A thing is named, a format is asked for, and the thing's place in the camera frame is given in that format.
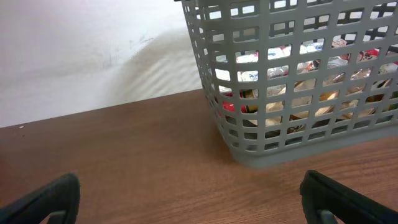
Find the grey plastic shopping basket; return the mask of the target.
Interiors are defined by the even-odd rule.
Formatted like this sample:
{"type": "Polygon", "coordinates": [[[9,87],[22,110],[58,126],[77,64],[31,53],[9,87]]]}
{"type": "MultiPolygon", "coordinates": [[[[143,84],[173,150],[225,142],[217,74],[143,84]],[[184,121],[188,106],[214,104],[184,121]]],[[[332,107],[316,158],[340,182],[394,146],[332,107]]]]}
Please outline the grey plastic shopping basket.
{"type": "Polygon", "coordinates": [[[192,49],[206,99],[215,116],[217,127],[233,158],[249,167],[265,167],[302,157],[320,154],[365,141],[397,134],[397,70],[377,75],[379,67],[397,61],[396,1],[183,1],[192,49]],[[344,39],[349,45],[332,48],[332,42],[344,39]],[[323,49],[300,54],[306,42],[323,41],[323,49]],[[291,45],[291,54],[268,59],[268,50],[291,45]],[[360,51],[379,49],[376,60],[356,62],[360,51]],[[259,52],[254,63],[236,63],[237,53],[259,52]],[[348,65],[327,69],[328,59],[338,55],[354,57],[348,65]],[[300,62],[321,60],[318,70],[297,73],[300,62]],[[267,69],[289,66],[283,77],[268,78],[267,69]],[[321,83],[314,90],[294,93],[300,80],[321,78],[364,67],[376,67],[364,93],[333,101],[318,102],[321,83]],[[215,69],[229,71],[231,80],[220,80],[215,69]],[[238,71],[257,70],[258,81],[239,82],[238,71]],[[392,79],[387,88],[371,91],[379,80],[392,79]],[[242,99],[240,92],[254,90],[257,99],[242,99]],[[313,95],[315,102],[291,108],[296,97],[313,95]],[[381,100],[367,103],[370,96],[381,100]],[[340,110],[341,103],[358,99],[354,108],[340,110]],[[223,109],[231,102],[235,111],[223,109]],[[267,113],[266,105],[285,101],[286,109],[267,113]],[[314,116],[316,109],[336,103],[330,114],[314,116]],[[255,113],[242,113],[242,105],[258,105],[255,113]],[[360,112],[375,108],[368,116],[360,112]],[[290,120],[290,115],[309,110],[308,118],[290,120]],[[351,119],[337,120],[353,112],[351,119]]]}

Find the brown snack wrapper packet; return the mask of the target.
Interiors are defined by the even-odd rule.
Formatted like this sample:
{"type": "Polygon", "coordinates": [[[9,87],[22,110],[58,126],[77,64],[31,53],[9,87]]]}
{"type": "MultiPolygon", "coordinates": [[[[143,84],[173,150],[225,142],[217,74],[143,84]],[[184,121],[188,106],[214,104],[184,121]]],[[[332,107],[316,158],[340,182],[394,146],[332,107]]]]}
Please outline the brown snack wrapper packet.
{"type": "MultiPolygon", "coordinates": [[[[304,45],[306,49],[306,53],[310,53],[310,47],[321,47],[323,42],[314,42],[308,45],[304,45]]],[[[341,47],[346,47],[349,45],[349,42],[347,42],[344,39],[336,39],[332,42],[332,48],[341,48],[341,47]]],[[[369,49],[369,50],[364,50],[360,51],[360,53],[357,56],[356,62],[358,63],[364,63],[368,61],[373,61],[378,59],[379,55],[379,49],[369,49]]],[[[354,57],[351,56],[351,54],[344,54],[344,55],[338,55],[334,56],[328,59],[328,64],[327,64],[327,69],[332,69],[332,68],[338,68],[342,67],[345,65],[348,65],[350,60],[353,60],[354,57]]],[[[302,73],[308,73],[308,72],[314,72],[315,70],[318,70],[319,65],[321,63],[321,60],[313,60],[310,62],[306,63],[300,63],[303,65],[307,65],[307,67],[303,68],[300,74],[302,73]]],[[[327,102],[327,101],[333,101],[337,100],[339,98],[344,98],[346,96],[350,95],[355,95],[355,94],[361,94],[364,93],[366,85],[365,82],[356,82],[357,80],[365,80],[369,81],[370,76],[373,71],[376,71],[376,67],[364,67],[360,68],[357,70],[354,70],[351,73],[346,73],[346,72],[340,72],[332,75],[328,75],[321,78],[313,78],[313,79],[307,79],[307,80],[300,80],[295,82],[294,84],[294,93],[298,93],[301,91],[309,91],[309,90],[314,90],[315,89],[315,84],[321,83],[322,87],[326,87],[327,91],[321,91],[318,97],[318,102],[327,102]],[[337,89],[337,85],[343,84],[343,82],[347,81],[345,80],[346,77],[349,77],[349,85],[346,89],[339,88],[337,89]]],[[[379,67],[379,70],[377,72],[377,75],[385,75],[385,74],[390,74],[393,73],[397,70],[397,61],[396,62],[391,62],[391,63],[386,63],[383,64],[379,67]]],[[[392,82],[392,79],[387,79],[387,80],[379,80],[374,82],[371,85],[371,91],[375,89],[380,89],[380,88],[387,88],[392,82]]],[[[304,95],[301,97],[296,97],[292,99],[290,102],[290,107],[291,108],[298,108],[301,106],[307,106],[310,105],[311,103],[315,102],[315,97],[312,95],[304,95]]],[[[366,100],[367,103],[375,102],[381,100],[381,96],[370,96],[366,100]]],[[[341,103],[340,110],[345,110],[348,108],[354,108],[357,107],[359,100],[358,99],[353,99],[353,100],[346,100],[341,103]]],[[[266,105],[266,111],[267,113],[274,112],[274,111],[281,111],[283,109],[287,108],[287,103],[285,101],[276,101],[272,103],[268,103],[266,105]]],[[[327,106],[321,106],[315,111],[314,116],[323,116],[325,114],[330,114],[333,112],[333,110],[336,108],[336,103],[330,104],[327,106]]],[[[371,109],[366,109],[360,112],[358,117],[363,117],[363,116],[368,116],[369,114],[375,113],[376,109],[371,108],[371,109]]],[[[290,120],[297,120],[297,119],[304,119],[308,118],[309,116],[309,110],[305,111],[299,111],[298,113],[294,113],[290,115],[290,120]]],[[[345,119],[351,119],[353,116],[353,112],[347,113],[340,115],[337,117],[337,120],[345,120],[345,119]]]]}

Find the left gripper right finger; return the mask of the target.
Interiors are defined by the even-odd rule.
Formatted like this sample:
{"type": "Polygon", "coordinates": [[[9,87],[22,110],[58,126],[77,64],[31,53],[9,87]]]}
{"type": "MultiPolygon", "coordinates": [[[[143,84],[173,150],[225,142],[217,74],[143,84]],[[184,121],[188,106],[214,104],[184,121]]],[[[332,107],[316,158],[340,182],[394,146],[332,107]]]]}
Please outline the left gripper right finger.
{"type": "Polygon", "coordinates": [[[397,223],[397,212],[315,171],[300,184],[308,223],[397,223]]]}

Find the red spaghetti packet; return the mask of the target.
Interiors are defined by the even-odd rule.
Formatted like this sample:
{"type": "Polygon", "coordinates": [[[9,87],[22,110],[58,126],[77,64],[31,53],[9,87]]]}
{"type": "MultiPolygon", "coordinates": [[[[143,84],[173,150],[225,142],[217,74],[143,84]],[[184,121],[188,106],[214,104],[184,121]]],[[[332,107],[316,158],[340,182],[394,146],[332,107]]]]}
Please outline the red spaghetti packet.
{"type": "MultiPolygon", "coordinates": [[[[254,90],[244,90],[240,93],[240,98],[242,99],[257,99],[258,94],[254,90]]],[[[224,101],[223,109],[226,111],[235,111],[235,106],[231,102],[224,101]]],[[[258,111],[258,105],[242,105],[241,112],[242,113],[255,113],[258,111]]]]}

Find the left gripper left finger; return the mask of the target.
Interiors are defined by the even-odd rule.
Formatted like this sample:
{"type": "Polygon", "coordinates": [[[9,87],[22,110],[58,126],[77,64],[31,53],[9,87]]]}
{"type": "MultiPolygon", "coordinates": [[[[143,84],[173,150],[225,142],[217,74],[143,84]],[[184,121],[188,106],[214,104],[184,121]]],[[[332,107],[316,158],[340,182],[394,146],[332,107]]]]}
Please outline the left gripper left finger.
{"type": "Polygon", "coordinates": [[[1,223],[74,224],[80,204],[80,181],[67,173],[1,208],[1,223]]]}

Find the Kleenex tissue multipack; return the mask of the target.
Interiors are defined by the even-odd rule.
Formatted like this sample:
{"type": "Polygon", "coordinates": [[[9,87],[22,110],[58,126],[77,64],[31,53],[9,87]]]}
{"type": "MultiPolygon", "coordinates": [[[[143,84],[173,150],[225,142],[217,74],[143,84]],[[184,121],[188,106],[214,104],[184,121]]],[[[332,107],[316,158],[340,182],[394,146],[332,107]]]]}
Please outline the Kleenex tissue multipack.
{"type": "MultiPolygon", "coordinates": [[[[288,57],[291,54],[291,45],[285,45],[280,47],[270,48],[268,50],[268,59],[280,59],[284,57],[288,57]]],[[[300,54],[309,54],[312,52],[318,52],[323,49],[323,41],[321,42],[306,42],[300,46],[300,54]]],[[[244,53],[243,55],[237,53],[236,63],[254,63],[259,60],[259,52],[251,51],[248,53],[244,53]]],[[[312,70],[316,70],[320,61],[312,60],[307,62],[300,62],[297,65],[297,73],[309,72],[312,70]]],[[[216,77],[220,80],[230,81],[231,77],[229,71],[215,69],[216,77]]],[[[238,71],[237,79],[239,82],[256,82],[258,81],[258,71],[250,70],[250,71],[238,71]]],[[[277,78],[288,75],[289,66],[283,65],[281,67],[274,67],[267,69],[267,77],[268,78],[277,78]]]]}

